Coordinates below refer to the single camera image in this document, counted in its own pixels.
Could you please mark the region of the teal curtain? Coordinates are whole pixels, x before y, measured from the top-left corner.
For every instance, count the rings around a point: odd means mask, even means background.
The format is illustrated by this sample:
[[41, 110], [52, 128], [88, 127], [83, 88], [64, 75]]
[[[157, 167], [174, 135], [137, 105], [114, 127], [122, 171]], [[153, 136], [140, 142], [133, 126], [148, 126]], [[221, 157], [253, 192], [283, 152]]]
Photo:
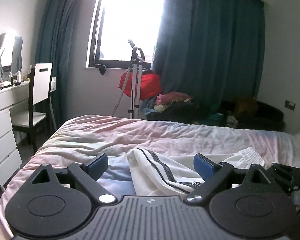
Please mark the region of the teal curtain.
[[152, 70], [162, 91], [213, 105], [254, 98], [265, 47], [261, 0], [164, 0]]
[[70, 49], [79, 0], [47, 0], [37, 42], [35, 63], [52, 63], [57, 90], [51, 105], [59, 128], [66, 121], [66, 94], [69, 83]]

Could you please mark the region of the white dresser desk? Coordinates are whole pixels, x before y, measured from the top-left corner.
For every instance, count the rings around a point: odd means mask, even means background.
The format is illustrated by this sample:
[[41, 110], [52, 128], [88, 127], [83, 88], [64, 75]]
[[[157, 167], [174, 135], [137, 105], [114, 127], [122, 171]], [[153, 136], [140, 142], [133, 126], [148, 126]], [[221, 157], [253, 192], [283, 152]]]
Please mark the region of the white dresser desk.
[[29, 83], [0, 90], [0, 188], [22, 164], [12, 131], [10, 109], [28, 100]]

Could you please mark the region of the pink white bed duvet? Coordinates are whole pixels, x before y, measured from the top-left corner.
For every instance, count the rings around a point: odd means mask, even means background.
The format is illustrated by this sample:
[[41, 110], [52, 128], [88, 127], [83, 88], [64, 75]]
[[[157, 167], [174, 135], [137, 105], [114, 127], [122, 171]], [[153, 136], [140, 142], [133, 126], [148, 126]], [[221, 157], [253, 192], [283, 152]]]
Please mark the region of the pink white bed duvet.
[[107, 172], [100, 183], [119, 196], [135, 194], [127, 154], [136, 148], [164, 156], [237, 153], [252, 147], [265, 167], [279, 163], [300, 168], [300, 131], [284, 132], [187, 125], [171, 121], [146, 121], [85, 115], [64, 123], [9, 182], [0, 198], [0, 239], [12, 238], [5, 219], [8, 201], [43, 163], [65, 168], [85, 163], [98, 154], [108, 156]]

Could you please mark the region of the white wall outlet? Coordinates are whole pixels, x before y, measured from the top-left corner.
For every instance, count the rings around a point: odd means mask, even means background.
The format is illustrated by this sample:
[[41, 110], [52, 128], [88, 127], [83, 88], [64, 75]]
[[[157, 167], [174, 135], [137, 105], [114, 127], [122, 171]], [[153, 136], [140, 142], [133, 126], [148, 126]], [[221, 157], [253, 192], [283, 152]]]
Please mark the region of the white wall outlet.
[[54, 92], [56, 90], [56, 77], [52, 77], [51, 79], [51, 86], [50, 86], [50, 92]]

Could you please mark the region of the white black chair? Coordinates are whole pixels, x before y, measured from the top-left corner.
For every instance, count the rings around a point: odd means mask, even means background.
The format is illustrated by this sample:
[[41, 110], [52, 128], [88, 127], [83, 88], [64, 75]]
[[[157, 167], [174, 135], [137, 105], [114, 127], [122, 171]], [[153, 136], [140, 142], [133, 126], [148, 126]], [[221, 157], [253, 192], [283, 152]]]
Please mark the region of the white black chair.
[[37, 112], [35, 106], [42, 102], [48, 103], [50, 99], [52, 67], [52, 63], [37, 63], [31, 68], [28, 108], [11, 116], [13, 130], [27, 135], [34, 152], [38, 150], [37, 127], [50, 117], [48, 109], [45, 112]]

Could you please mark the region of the teal left curtain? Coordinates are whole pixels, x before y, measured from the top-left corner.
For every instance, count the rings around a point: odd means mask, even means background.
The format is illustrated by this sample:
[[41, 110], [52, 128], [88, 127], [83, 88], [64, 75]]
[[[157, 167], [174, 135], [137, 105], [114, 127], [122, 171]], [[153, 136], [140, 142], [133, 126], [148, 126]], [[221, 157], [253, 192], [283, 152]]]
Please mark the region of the teal left curtain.
[[66, 121], [66, 94], [69, 83], [70, 49], [79, 0], [47, 0], [37, 42], [35, 63], [52, 63], [57, 90], [51, 105], [59, 128]]

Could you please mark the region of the pile of clothes by curtain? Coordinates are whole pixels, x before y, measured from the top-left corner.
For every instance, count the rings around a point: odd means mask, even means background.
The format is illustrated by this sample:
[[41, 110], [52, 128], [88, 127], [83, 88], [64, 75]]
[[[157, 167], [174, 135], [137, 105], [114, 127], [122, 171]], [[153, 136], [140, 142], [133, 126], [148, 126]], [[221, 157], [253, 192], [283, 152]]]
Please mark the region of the pile of clothes by curtain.
[[158, 94], [142, 105], [148, 120], [281, 132], [283, 112], [255, 98], [207, 104], [181, 92]]

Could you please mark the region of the black framed window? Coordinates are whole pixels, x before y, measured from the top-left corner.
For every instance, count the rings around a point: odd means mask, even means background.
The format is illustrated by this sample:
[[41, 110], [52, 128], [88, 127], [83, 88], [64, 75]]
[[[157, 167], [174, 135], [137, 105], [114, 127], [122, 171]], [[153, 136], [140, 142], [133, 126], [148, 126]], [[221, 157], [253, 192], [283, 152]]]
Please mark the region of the black framed window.
[[149, 69], [157, 44], [164, 0], [96, 0], [88, 66], [128, 68], [133, 46]]

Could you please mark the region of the teal right curtain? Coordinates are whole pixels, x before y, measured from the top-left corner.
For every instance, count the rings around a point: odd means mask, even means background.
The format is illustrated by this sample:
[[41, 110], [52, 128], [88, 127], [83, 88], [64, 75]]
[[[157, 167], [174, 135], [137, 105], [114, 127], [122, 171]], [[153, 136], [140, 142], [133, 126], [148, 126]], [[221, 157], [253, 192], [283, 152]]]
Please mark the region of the teal right curtain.
[[254, 98], [265, 47], [261, 0], [164, 0], [152, 70], [162, 91], [213, 105]]

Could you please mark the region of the white sweatshirt with black stripe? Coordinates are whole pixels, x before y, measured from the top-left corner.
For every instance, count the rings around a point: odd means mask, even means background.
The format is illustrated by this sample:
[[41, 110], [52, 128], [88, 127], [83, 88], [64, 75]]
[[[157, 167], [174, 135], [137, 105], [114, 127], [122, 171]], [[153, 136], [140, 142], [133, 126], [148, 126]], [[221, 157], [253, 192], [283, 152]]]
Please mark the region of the white sweatshirt with black stripe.
[[[138, 196], [179, 195], [184, 198], [205, 182], [194, 170], [194, 155], [168, 157], [136, 148], [126, 156]], [[263, 167], [266, 165], [264, 159], [252, 147], [237, 153], [204, 156], [215, 163], [230, 163], [235, 168], [249, 168], [251, 164], [260, 164]]]

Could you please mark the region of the red bag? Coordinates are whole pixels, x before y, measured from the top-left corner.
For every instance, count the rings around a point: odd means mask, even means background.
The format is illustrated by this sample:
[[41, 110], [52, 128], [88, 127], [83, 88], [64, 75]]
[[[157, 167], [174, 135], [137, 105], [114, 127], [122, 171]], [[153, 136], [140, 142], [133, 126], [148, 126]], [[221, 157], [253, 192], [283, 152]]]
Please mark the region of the red bag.
[[[127, 72], [125, 72], [120, 79], [120, 83], [118, 88], [123, 88], [123, 83], [126, 79]], [[132, 90], [132, 77], [133, 73], [130, 73], [130, 76], [128, 77], [128, 81], [126, 84], [126, 87], [124, 89], [124, 93], [131, 97], [131, 90]], [[161, 93], [162, 88], [160, 84], [160, 77], [158, 74], [155, 74], [151, 70], [143, 71], [142, 77], [141, 77], [141, 88], [140, 88], [140, 100], [145, 100], [148, 98], [152, 98], [159, 93]]]

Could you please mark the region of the dark wall socket plate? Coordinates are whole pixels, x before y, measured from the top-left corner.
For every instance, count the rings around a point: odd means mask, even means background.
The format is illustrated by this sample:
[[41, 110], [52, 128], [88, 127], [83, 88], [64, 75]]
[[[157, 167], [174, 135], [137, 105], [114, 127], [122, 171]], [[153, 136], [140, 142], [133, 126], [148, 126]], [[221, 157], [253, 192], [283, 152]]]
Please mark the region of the dark wall socket plate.
[[288, 101], [288, 100], [285, 101], [285, 107], [286, 107], [287, 109], [290, 109], [290, 110], [293, 111], [293, 110], [295, 109], [295, 106], [296, 106], [295, 103], [293, 103], [293, 102], [291, 102], [291, 101]]

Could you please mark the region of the vanity mirror with light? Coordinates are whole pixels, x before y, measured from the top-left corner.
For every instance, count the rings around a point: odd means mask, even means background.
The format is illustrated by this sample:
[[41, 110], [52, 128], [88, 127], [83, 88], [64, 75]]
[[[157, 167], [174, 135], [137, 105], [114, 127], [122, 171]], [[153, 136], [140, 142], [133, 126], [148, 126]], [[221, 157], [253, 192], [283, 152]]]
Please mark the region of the vanity mirror with light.
[[14, 33], [0, 35], [0, 81], [8, 81], [9, 74], [16, 76], [21, 72], [23, 38]]

